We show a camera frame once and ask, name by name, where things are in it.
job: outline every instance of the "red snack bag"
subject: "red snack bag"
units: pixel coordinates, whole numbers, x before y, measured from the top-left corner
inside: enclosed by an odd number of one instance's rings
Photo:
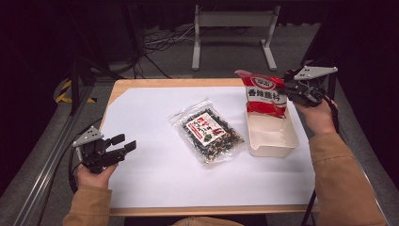
[[[247,112],[285,118],[287,96],[277,92],[277,89],[285,88],[283,79],[242,70],[235,73],[241,77],[246,86]]]

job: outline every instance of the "clear plastic bag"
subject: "clear plastic bag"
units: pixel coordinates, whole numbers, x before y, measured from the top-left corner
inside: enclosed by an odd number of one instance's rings
[[[242,137],[217,113],[209,99],[191,105],[170,119],[204,163],[230,160]]]

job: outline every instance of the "table surface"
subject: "table surface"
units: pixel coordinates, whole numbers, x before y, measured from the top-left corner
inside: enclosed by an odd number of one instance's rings
[[[106,117],[106,113],[108,112],[108,109],[110,108],[110,106],[113,103],[115,103],[116,100],[118,100],[118,98],[123,93],[125,93],[126,91],[129,91],[129,90],[132,90],[132,88],[134,88],[134,89],[146,89],[146,88],[151,88],[151,89],[153,89],[153,88],[156,88],[156,89],[158,89],[158,88],[182,88],[182,89],[193,88],[193,89],[195,89],[195,88],[205,88],[205,87],[217,87],[217,88],[229,89],[229,88],[242,87],[242,86],[243,86],[243,83],[242,83],[241,79],[236,79],[236,78],[233,78],[233,79],[136,79],[136,80],[135,79],[132,79],[132,80],[126,79],[126,80],[119,80],[116,82],[115,86],[113,87],[112,93],[110,95],[108,107],[107,107],[107,110],[105,111],[104,120],[102,121],[101,131],[105,135],[107,135],[108,131],[112,131],[112,129],[108,128],[110,123],[107,124],[107,126],[106,126],[107,128],[105,128],[105,131],[104,131],[104,123],[106,122],[106,119],[109,119],[109,117],[108,118]],[[137,150],[140,150],[140,147],[143,147],[143,146],[145,146],[145,144],[143,144],[143,140],[137,140]],[[128,158],[129,157],[134,158],[134,157],[132,157],[132,155],[133,155],[132,153],[129,153],[126,156],[125,162],[131,162],[132,160],[131,159],[128,160]],[[293,161],[293,157],[297,158],[297,156],[294,156],[293,154],[291,154],[291,159],[289,159],[289,157],[286,157],[287,160],[285,160],[285,161]],[[308,160],[309,160],[310,166],[308,166],[308,163],[307,163],[307,164],[305,164],[305,165],[307,165],[305,167],[306,169],[304,169],[304,170],[301,169],[303,171],[306,171],[306,172],[301,172],[301,173],[304,173],[307,175],[311,174],[310,173],[311,162],[310,162],[309,156],[307,156],[305,158],[305,161],[308,161]],[[116,173],[114,173],[113,177],[111,177],[110,186],[114,190],[113,198],[115,198],[119,195],[119,189],[120,189],[119,184],[125,183],[125,180],[120,179],[120,177],[121,177],[120,175],[115,175],[115,174],[118,174],[119,172],[123,173],[124,169],[122,167],[126,168],[125,164],[128,164],[128,163],[121,162]],[[134,178],[132,178],[132,180],[137,180],[136,183],[140,183],[138,181],[139,179],[137,179],[137,175],[135,175],[133,177]],[[211,204],[209,206],[205,206],[203,204],[195,205],[195,204],[190,203],[188,205],[183,204],[183,206],[180,206],[179,204],[172,204],[173,206],[165,206],[165,205],[161,204],[162,206],[145,205],[145,206],[138,206],[138,207],[137,206],[122,206],[122,207],[114,206],[113,207],[112,206],[113,204],[111,203],[110,215],[111,216],[199,216],[199,215],[223,215],[223,214],[261,214],[261,213],[305,212],[306,207],[307,207],[306,201],[309,200],[311,191],[312,191],[311,186],[309,186],[305,189],[305,190],[309,190],[309,197],[308,197],[308,195],[306,195],[304,200],[301,201],[302,204],[298,204],[298,203],[296,203],[296,204],[276,204],[276,205],[222,204],[219,206],[216,202],[216,204]],[[317,204],[313,207],[313,210],[318,211]]]

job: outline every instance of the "metal stand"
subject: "metal stand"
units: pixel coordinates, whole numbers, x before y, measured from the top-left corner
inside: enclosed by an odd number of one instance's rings
[[[200,11],[196,5],[195,12],[195,31],[193,64],[192,69],[200,69],[200,27],[201,26],[266,26],[269,27],[268,36],[261,40],[264,55],[266,56],[269,69],[277,69],[272,52],[270,51],[270,41],[279,17],[279,6],[273,11]]]

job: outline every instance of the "sleeve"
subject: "sleeve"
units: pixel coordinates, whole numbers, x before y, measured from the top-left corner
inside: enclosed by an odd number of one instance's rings
[[[70,213],[64,217],[64,226],[105,226],[109,220],[112,191],[92,186],[79,186],[72,200]]]
[[[386,225],[375,193],[338,134],[310,140],[319,225]]]

